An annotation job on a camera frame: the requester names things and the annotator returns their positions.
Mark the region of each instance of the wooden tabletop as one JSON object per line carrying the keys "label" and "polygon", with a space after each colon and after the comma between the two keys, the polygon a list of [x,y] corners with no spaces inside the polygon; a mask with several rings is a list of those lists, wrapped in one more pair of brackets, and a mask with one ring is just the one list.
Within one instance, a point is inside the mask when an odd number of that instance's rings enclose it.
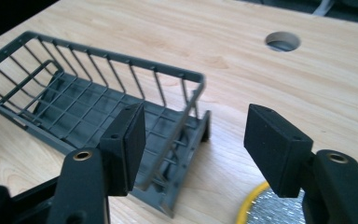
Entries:
{"label": "wooden tabletop", "polygon": [[[61,0],[0,36],[32,30],[201,72],[212,110],[170,219],[133,196],[111,199],[113,223],[233,223],[264,181],[243,147],[249,104],[270,107],[314,140],[358,160],[358,23],[231,0]],[[277,52],[285,31],[298,49]],[[0,184],[16,195],[60,173],[63,155],[0,116]]]}

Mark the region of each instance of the brass insert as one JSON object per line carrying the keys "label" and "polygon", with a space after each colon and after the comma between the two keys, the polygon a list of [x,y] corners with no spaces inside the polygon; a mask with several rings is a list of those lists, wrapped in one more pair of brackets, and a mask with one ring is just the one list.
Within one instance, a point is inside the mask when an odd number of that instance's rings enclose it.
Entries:
{"label": "brass insert", "polygon": [[81,151],[75,154],[74,160],[75,161],[85,161],[91,158],[92,152],[91,151]]}
{"label": "brass insert", "polygon": [[334,162],[342,163],[342,164],[348,163],[348,159],[346,157],[339,155],[337,153],[329,153],[329,154],[327,154],[327,156],[328,156],[328,159],[330,159],[330,161],[334,161]]}

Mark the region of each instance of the wooden table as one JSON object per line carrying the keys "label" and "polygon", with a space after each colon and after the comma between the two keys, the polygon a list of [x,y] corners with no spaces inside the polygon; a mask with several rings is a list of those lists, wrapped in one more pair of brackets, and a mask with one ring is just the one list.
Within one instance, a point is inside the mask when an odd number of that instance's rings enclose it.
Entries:
{"label": "wooden table", "polygon": [[[275,109],[314,140],[358,160],[358,24],[230,1],[61,0],[0,36],[24,31],[203,73],[200,108],[212,135],[191,165],[174,219],[136,198],[111,199],[111,218],[140,223],[233,223],[263,176],[243,147],[250,103]],[[277,52],[286,31],[298,49]],[[0,116],[0,184],[12,195],[55,175],[63,155]]]}

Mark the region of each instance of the basket wire grid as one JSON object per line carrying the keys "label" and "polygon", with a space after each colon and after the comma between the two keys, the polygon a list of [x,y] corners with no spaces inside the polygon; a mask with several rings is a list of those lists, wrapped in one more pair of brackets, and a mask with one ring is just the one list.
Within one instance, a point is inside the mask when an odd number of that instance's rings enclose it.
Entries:
{"label": "basket wire grid", "polygon": [[145,107],[146,146],[133,195],[173,216],[210,112],[203,75],[27,32],[0,49],[0,113],[67,154],[96,147],[128,105]]}

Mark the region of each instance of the black object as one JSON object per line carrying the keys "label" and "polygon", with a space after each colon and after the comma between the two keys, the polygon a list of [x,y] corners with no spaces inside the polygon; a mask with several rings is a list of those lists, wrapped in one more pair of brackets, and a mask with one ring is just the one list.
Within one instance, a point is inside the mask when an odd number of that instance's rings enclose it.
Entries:
{"label": "black object", "polygon": [[307,223],[358,223],[358,163],[312,140],[275,111],[250,105],[244,146],[281,198],[305,191]]}
{"label": "black object", "polygon": [[107,197],[132,190],[145,149],[143,106],[123,109],[116,120],[103,136],[122,144],[75,150],[65,157],[59,177],[14,198],[0,186],[0,224],[110,223]]}
{"label": "black object", "polygon": [[144,104],[146,147],[132,194],[170,217],[209,138],[210,112],[201,117],[197,107],[204,85],[200,73],[32,32],[0,49],[0,113],[64,154],[97,147],[119,111]]}
{"label": "black object", "polygon": [[58,0],[0,0],[0,35]]}

